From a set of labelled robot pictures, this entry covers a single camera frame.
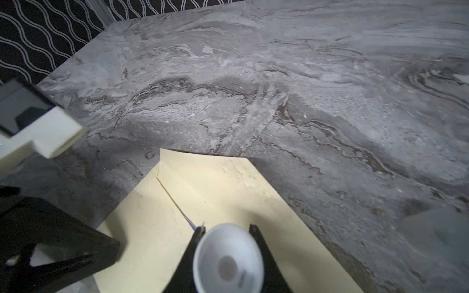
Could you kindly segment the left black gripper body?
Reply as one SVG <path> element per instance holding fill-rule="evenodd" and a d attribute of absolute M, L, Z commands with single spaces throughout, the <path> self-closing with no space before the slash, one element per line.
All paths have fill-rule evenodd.
<path fill-rule="evenodd" d="M 37 242 L 33 216 L 44 200 L 20 195 L 20 188 L 1 186 L 1 292 L 42 293 L 40 269 L 30 265 Z"/>

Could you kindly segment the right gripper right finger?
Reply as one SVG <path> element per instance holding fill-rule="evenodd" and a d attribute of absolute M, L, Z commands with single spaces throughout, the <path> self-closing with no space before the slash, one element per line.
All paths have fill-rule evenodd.
<path fill-rule="evenodd" d="M 255 239 L 255 242 L 258 244 L 263 258 L 265 273 L 261 292 L 292 293 L 292 290 L 284 279 L 259 227 L 254 224 L 250 224 L 249 234 Z"/>

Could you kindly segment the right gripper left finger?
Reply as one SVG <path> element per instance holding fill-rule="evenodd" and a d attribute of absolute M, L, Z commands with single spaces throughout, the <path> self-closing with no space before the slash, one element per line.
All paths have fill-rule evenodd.
<path fill-rule="evenodd" d="M 184 254 L 163 293 L 197 293 L 193 276 L 193 261 L 206 227 L 197 227 Z"/>

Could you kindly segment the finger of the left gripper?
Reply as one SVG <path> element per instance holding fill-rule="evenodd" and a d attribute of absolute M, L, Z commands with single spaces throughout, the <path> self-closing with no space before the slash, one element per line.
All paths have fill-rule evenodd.
<path fill-rule="evenodd" d="M 43 293 L 55 293 L 117 261 L 119 241 L 54 206 L 43 206 L 32 219 L 32 225 L 37 230 L 32 237 L 37 242 L 34 252 L 37 248 L 46 248 L 64 253 L 48 264 L 33 265 L 30 260 L 33 268 L 40 269 Z"/>

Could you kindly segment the white glue stick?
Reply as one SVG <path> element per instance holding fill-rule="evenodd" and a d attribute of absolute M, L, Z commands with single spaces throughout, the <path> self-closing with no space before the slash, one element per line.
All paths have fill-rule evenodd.
<path fill-rule="evenodd" d="M 265 268 L 253 236 L 226 223 L 208 231 L 195 250 L 193 277 L 199 293 L 259 293 Z"/>

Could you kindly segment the blue bordered white letter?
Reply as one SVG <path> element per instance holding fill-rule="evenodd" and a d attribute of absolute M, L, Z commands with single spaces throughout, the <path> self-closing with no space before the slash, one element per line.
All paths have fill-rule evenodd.
<path fill-rule="evenodd" d="M 189 223 L 189 226 L 195 231 L 197 229 L 197 226 L 186 215 L 183 215 L 183 217 Z"/>

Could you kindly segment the cream yellow envelope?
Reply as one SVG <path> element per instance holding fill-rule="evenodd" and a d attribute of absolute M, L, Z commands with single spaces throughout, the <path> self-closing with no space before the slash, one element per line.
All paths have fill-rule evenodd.
<path fill-rule="evenodd" d="M 96 273 L 103 293 L 160 293 L 196 226 L 257 225 L 296 293 L 358 293 L 360 287 L 246 158 L 162 149 L 160 161 L 99 226 L 119 240 L 115 265 Z"/>

